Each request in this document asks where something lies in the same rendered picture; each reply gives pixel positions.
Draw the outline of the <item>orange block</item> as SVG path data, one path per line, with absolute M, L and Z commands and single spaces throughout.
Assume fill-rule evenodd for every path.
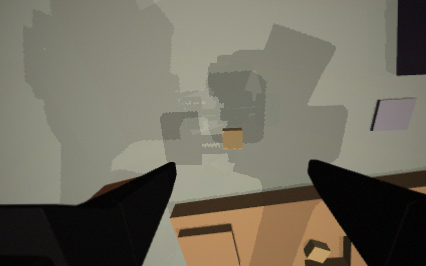
M 113 190 L 113 189 L 115 189 L 115 188 L 117 188 L 117 187 L 119 187 L 119 186 L 121 186 L 121 185 L 124 185 L 124 184 L 126 184 L 126 183 L 129 183 L 130 181 L 132 181 L 132 180 L 134 180 L 134 179 L 136 179 L 136 178 L 138 178 L 138 177 L 135 177 L 135 178 L 131 178 L 131 179 L 127 179 L 127 180 L 123 180 L 123 181 L 119 181 L 119 182 L 115 182 L 115 183 L 112 183 L 112 184 L 108 184 L 108 185 L 104 185 L 101 189 L 99 189 L 93 196 L 91 196 L 89 199 L 91 199 L 91 198 L 94 198 L 94 197 L 96 197 L 96 196 L 98 196 L 98 195 L 101 195 L 101 194 L 103 194 L 103 193 L 105 193 L 105 192 L 107 192 L 107 191 L 111 191 L 111 190 Z M 88 199 L 88 200 L 89 200 Z

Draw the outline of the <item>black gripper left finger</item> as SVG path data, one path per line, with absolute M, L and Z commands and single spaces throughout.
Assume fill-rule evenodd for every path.
M 142 266 L 171 197 L 168 162 L 79 205 L 0 204 L 0 255 L 55 266 Z

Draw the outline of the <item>purple cube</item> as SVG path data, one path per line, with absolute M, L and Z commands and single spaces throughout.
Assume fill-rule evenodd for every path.
M 396 75 L 426 75 L 426 0 L 398 0 Z

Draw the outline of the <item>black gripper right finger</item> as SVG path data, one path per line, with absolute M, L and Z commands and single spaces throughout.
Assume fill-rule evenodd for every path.
M 426 266 L 426 194 L 316 159 L 307 174 L 367 266 Z

